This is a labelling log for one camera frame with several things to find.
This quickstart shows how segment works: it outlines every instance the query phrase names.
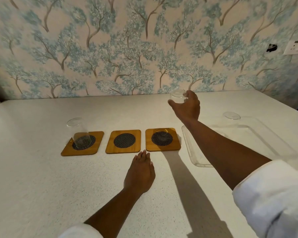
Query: hole in wall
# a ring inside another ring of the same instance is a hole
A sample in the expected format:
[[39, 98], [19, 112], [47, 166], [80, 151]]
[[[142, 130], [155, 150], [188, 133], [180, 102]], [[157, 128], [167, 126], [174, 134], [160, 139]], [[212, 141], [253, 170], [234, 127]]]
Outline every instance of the hole in wall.
[[277, 44], [269, 44], [269, 47], [267, 48], [267, 51], [266, 52], [273, 52], [273, 51], [276, 51], [278, 48], [278, 45]]

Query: white sleeve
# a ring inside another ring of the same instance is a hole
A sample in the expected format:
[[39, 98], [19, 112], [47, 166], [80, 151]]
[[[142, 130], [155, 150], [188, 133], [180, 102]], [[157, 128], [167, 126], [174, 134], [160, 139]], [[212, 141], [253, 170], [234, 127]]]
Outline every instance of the white sleeve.
[[90, 225], [78, 224], [68, 228], [58, 238], [103, 238], [103, 236]]
[[233, 190], [236, 205], [260, 238], [298, 238], [298, 171], [271, 161]]

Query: table surface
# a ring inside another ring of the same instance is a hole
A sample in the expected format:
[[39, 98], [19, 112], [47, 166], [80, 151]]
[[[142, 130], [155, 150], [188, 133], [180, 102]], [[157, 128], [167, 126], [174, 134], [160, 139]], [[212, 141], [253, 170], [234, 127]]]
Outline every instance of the table surface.
[[[258, 91], [198, 93], [202, 116], [225, 111], [261, 120], [298, 152], [298, 112]], [[156, 179], [119, 237], [252, 238], [255, 233], [214, 168], [188, 156], [169, 95], [10, 100], [0, 104], [0, 237], [56, 237], [85, 221], [123, 187], [134, 154], [105, 153], [113, 130], [175, 128], [180, 151], [153, 152]], [[62, 157], [66, 122], [104, 131], [97, 154]], [[298, 169], [298, 159], [289, 162]]]

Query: woven mesh pad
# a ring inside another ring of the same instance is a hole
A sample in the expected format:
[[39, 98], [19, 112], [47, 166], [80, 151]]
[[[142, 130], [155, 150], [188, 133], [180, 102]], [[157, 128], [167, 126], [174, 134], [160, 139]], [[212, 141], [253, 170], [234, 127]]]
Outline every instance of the woven mesh pad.
[[83, 150], [83, 149], [87, 149], [87, 148], [91, 147], [95, 143], [96, 138], [93, 135], [90, 135], [90, 137], [91, 137], [90, 143], [89, 143], [89, 138], [87, 135], [79, 137], [76, 140], [76, 143], [78, 143], [79, 147], [77, 147], [76, 144], [73, 142], [73, 144], [72, 144], [73, 149]]
[[136, 137], [130, 133], [118, 135], [114, 139], [114, 145], [118, 148], [128, 148], [136, 141]]
[[167, 132], [159, 131], [159, 132], [155, 132], [151, 136], [151, 140], [156, 145], [166, 146], [172, 143], [173, 137]]

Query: hand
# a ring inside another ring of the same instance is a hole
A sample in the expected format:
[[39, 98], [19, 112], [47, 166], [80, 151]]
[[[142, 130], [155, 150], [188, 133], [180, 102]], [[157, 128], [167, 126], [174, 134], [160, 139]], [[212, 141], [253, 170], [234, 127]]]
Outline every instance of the hand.
[[155, 177], [156, 174], [153, 163], [150, 160], [150, 153], [146, 153], [146, 150], [144, 150], [133, 158], [123, 187], [132, 190], [140, 197], [151, 188]]
[[187, 90], [185, 96], [188, 97], [188, 99], [184, 103], [175, 103], [171, 99], [168, 100], [175, 115], [183, 122], [183, 124], [186, 124], [192, 119], [198, 120], [200, 115], [200, 101], [196, 94], [191, 90]]

